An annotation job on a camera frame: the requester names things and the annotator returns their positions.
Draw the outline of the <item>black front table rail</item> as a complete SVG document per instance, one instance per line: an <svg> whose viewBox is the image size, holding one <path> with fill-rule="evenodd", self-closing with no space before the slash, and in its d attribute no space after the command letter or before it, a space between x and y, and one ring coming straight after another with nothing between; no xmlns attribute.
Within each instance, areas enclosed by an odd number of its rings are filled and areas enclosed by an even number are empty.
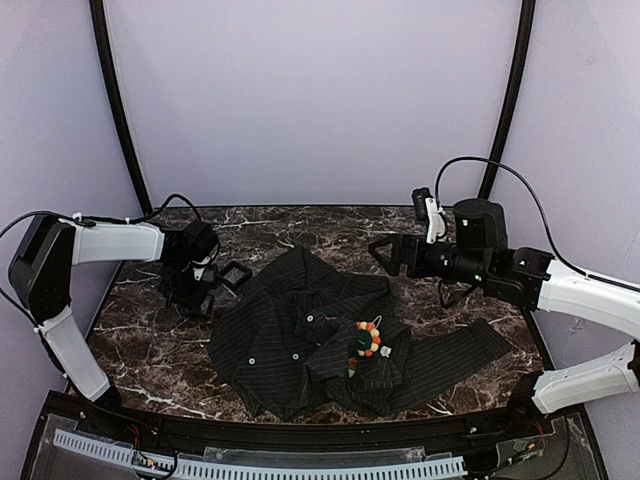
<svg viewBox="0 0 640 480"><path fill-rule="evenodd" d="M133 426L138 428L141 446L153 451L174 447L183 453L201 453L207 447L320 453L413 446L467 452L529 436L544 445L551 437L548 428L541 430L534 423L511 425L502 409L448 419L351 425L225 422L130 409L108 414L87 406L79 410L83 433L130 439Z"/></svg>

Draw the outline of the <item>black left frame post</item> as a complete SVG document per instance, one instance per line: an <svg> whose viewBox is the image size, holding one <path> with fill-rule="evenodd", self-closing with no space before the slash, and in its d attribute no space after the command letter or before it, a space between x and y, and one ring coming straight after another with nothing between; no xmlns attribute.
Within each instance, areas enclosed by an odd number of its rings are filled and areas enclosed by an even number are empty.
<svg viewBox="0 0 640 480"><path fill-rule="evenodd" d="M138 206L142 213L147 214L151 212L152 204L143 178L142 169L136 155L131 130L129 128L122 100L114 56L111 48L105 2L90 0L88 4L103 83L117 138Z"/></svg>

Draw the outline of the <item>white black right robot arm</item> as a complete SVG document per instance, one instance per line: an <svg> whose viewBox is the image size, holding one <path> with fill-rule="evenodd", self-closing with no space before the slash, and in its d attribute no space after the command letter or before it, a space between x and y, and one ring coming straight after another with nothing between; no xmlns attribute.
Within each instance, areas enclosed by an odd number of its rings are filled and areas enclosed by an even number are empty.
<svg viewBox="0 0 640 480"><path fill-rule="evenodd" d="M410 278L438 278L479 289L522 310L579 317L631 337L631 342L599 358L561 370L527 374L507 407L532 418L565 407L639 390L639 288L571 268L559 254L508 246L504 210L483 199L453 207L455 239L445 240L444 212L427 192L414 194L416 216L427 232L392 234L371 243L369 253L384 270Z"/></svg>

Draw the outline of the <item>black square box front left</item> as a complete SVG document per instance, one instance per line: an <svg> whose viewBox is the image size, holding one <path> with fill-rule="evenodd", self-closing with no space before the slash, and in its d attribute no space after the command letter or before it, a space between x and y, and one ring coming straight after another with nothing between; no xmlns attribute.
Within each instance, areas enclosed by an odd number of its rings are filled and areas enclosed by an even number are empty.
<svg viewBox="0 0 640 480"><path fill-rule="evenodd" d="M203 299L203 301L200 303L199 306L195 307L192 310L191 316L199 320L210 319L214 305L215 305L215 296L208 295Z"/></svg>

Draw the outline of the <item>black square box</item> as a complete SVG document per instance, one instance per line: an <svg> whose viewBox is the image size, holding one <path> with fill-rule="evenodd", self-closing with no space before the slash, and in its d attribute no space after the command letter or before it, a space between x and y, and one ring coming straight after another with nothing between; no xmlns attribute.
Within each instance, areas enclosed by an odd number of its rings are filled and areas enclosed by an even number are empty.
<svg viewBox="0 0 640 480"><path fill-rule="evenodd" d="M199 306L195 307L192 310L191 316L199 320L210 319L214 305L215 305L215 296L208 295L203 299L203 301L200 303Z"/></svg>
<svg viewBox="0 0 640 480"><path fill-rule="evenodd" d="M217 278L230 291L237 292L252 276L253 272L249 267L231 261L219 270Z"/></svg>
<svg viewBox="0 0 640 480"><path fill-rule="evenodd" d="M202 272L200 281L208 288L215 289L218 285L218 266L216 264L207 266Z"/></svg>

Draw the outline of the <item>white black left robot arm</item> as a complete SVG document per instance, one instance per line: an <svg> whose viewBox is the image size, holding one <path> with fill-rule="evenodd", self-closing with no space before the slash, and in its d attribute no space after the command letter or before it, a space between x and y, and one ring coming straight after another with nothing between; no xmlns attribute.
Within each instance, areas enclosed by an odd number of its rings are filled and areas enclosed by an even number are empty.
<svg viewBox="0 0 640 480"><path fill-rule="evenodd" d="M114 407L120 394L91 353L71 307L71 271L88 263L141 261L161 264L161 291L174 303L198 307L211 283L204 280L220 242L196 219L181 230L142 220L100 220L53 212L28 214L30 224L8 267L13 305L32 322L54 362L78 394Z"/></svg>

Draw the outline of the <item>black frame post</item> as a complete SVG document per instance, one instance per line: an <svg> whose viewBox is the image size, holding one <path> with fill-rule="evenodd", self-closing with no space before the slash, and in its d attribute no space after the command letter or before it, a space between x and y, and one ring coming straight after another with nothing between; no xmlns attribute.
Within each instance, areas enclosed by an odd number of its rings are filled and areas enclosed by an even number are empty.
<svg viewBox="0 0 640 480"><path fill-rule="evenodd" d="M519 98L522 79L525 72L529 44L533 30L536 1L522 0L518 28L516 32L514 51L506 84L504 99L496 126L496 132L492 142L488 159L490 163L480 183L478 197L488 200L493 190L499 165L502 162L507 139L509 137L512 120Z"/></svg>
<svg viewBox="0 0 640 480"><path fill-rule="evenodd" d="M88 4L103 83L117 138L138 206L142 213L147 214L151 212L152 204L143 178L142 169L136 155L131 130L129 128L122 100L114 56L111 48L105 2L90 0Z"/></svg>

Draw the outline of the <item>dark pinstriped garment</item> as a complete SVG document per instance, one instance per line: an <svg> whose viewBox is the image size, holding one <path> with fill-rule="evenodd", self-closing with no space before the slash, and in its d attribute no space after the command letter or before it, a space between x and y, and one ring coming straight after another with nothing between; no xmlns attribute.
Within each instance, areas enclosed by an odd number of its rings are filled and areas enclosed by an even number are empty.
<svg viewBox="0 0 640 480"><path fill-rule="evenodd" d="M241 291L212 330L209 357L254 415L288 421L333 402L364 416L389 416L431 400L510 350L484 320L416 339L395 316L387 278L340 272L303 247L278 256ZM356 322L377 315L381 349L350 378Z"/></svg>

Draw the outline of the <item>black square box rear left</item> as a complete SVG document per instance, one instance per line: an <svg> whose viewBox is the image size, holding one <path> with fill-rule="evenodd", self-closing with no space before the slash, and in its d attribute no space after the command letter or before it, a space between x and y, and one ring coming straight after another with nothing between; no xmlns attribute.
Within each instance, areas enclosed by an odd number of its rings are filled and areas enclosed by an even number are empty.
<svg viewBox="0 0 640 480"><path fill-rule="evenodd" d="M218 285L218 266L216 264L207 266L202 272L200 281L208 288L215 289Z"/></svg>

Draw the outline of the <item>black right frame post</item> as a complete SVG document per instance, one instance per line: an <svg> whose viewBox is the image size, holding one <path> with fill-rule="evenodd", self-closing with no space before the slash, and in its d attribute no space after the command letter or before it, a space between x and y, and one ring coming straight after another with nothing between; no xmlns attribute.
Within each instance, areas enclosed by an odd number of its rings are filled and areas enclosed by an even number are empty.
<svg viewBox="0 0 640 480"><path fill-rule="evenodd" d="M519 98L522 79L525 72L529 44L533 30L536 1L522 0L518 28L516 32L514 51L506 84L504 99L496 126L496 132L492 142L488 159L490 163L480 183L478 197L488 200L493 190L499 165L502 162L507 139L509 137L512 120Z"/></svg>

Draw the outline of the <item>black square box right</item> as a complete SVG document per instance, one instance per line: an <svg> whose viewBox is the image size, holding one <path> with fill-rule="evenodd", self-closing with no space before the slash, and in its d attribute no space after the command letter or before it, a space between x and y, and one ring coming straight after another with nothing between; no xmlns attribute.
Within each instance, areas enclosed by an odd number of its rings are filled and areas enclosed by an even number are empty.
<svg viewBox="0 0 640 480"><path fill-rule="evenodd" d="M230 291L237 292L252 276L253 272L249 267L231 261L219 270L217 278Z"/></svg>

